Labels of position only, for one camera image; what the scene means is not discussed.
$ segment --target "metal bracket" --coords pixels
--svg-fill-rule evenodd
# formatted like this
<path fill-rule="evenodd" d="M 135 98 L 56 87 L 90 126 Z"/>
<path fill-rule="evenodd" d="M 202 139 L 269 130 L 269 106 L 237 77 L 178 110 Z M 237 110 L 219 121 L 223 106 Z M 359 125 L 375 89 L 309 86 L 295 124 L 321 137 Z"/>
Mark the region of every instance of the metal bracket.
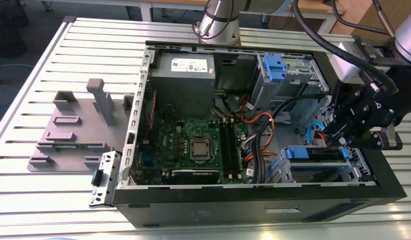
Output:
<path fill-rule="evenodd" d="M 118 184 L 122 153 L 110 151 L 102 155 L 99 169 L 92 174 L 90 208 L 114 208 L 112 198 Z"/>
<path fill-rule="evenodd" d="M 381 132 L 386 134 L 389 147 L 395 148 L 398 146 L 398 141 L 395 138 L 395 126 L 391 124 L 387 127 L 382 127 Z"/>

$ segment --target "label sticker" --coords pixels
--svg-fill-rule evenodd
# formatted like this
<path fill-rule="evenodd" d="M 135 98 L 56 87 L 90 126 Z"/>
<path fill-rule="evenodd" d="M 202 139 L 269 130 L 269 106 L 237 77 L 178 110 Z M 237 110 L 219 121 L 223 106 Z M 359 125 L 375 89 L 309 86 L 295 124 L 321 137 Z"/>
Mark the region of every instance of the label sticker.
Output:
<path fill-rule="evenodd" d="M 171 60 L 171 71 L 207 73 L 207 59 L 174 58 Z"/>
<path fill-rule="evenodd" d="M 253 177 L 255 175 L 255 171 L 251 168 L 247 168 L 246 175 Z"/>
<path fill-rule="evenodd" d="M 253 105 L 250 102 L 246 103 L 246 107 L 247 107 L 250 110 L 254 109 L 254 105 Z"/>

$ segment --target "desk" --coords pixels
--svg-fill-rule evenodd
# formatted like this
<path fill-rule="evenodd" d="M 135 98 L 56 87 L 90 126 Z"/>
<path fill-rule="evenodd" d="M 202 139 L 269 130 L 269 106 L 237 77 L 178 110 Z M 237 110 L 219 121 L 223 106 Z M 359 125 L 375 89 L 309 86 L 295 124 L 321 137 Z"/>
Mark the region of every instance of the desk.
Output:
<path fill-rule="evenodd" d="M 79 3 L 79 4 L 102 4 L 102 5 L 118 5 L 118 6 L 130 6 L 139 7 L 142 20 L 144 22 L 152 22 L 152 8 L 164 8 L 164 9 L 182 9 L 182 10 L 204 10 L 204 5 L 207 0 L 52 0 L 54 2 L 63 3 Z M 46 1 L 42 1 L 44 8 L 48 9 L 48 4 Z M 337 17 L 334 16 L 333 8 L 322 4 L 322 0 L 301 0 L 299 9 L 303 13 L 303 16 L 307 19 L 323 19 L 323 23 L 319 28 L 321 34 L 329 34 L 337 23 Z M 346 14 L 343 6 L 338 3 L 339 14 Z M 270 16 L 283 16 L 290 15 L 291 8 L 286 12 L 270 14 Z M 243 12 L 243 14 L 257 14 L 258 12 Z"/>
<path fill-rule="evenodd" d="M 346 35 L 322 36 L 335 45 L 354 41 Z M 411 115 L 397 127 L 403 150 L 385 152 L 409 197 L 333 222 L 135 229 L 114 208 L 88 208 L 91 174 L 27 170 L 55 110 L 56 92 L 74 91 L 78 98 L 91 98 L 90 78 L 106 81 L 112 99 L 136 92 L 147 40 L 195 43 L 196 36 L 187 24 L 91 18 L 62 24 L 0 122 L 0 238 L 411 239 Z M 241 43 L 323 51 L 305 33 L 294 31 L 242 28 Z"/>

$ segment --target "slotted aluminum surface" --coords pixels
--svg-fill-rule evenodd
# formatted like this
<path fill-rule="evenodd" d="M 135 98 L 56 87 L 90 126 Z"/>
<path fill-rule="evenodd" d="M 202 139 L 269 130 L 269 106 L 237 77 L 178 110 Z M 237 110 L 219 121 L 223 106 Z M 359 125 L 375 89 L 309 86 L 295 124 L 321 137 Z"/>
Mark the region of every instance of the slotted aluminum surface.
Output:
<path fill-rule="evenodd" d="M 327 223 L 146 231 L 135 229 L 115 209 L 88 208 L 91 174 L 27 170 L 55 109 L 56 91 L 74 91 L 78 98 L 91 98 L 87 81 L 102 78 L 104 90 L 114 99 L 122 99 L 138 90 L 146 40 L 194 43 L 191 31 L 186 24 L 86 18 L 62 24 L 0 123 L 0 238 L 411 239 L 411 115 L 397 128 L 403 150 L 385 152 L 409 197 Z M 335 45 L 353 41 L 343 35 L 323 36 Z M 299 32 L 242 28 L 241 40 L 243 46 L 323 51 Z"/>

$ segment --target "blue cable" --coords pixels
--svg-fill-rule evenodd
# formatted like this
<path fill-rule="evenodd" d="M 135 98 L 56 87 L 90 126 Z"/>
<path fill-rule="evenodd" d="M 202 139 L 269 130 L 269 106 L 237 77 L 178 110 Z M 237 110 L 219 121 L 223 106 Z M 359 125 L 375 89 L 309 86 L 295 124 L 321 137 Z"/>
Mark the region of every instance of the blue cable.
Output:
<path fill-rule="evenodd" d="M 313 126 L 314 125 L 317 125 L 321 128 L 322 131 L 326 128 L 323 123 L 321 123 L 318 121 L 314 121 L 314 122 L 310 123 L 310 125 L 306 128 L 306 140 L 307 140 L 307 144 L 310 144 L 310 145 L 313 144 L 313 136 L 311 136 L 311 134 L 313 134 Z"/>

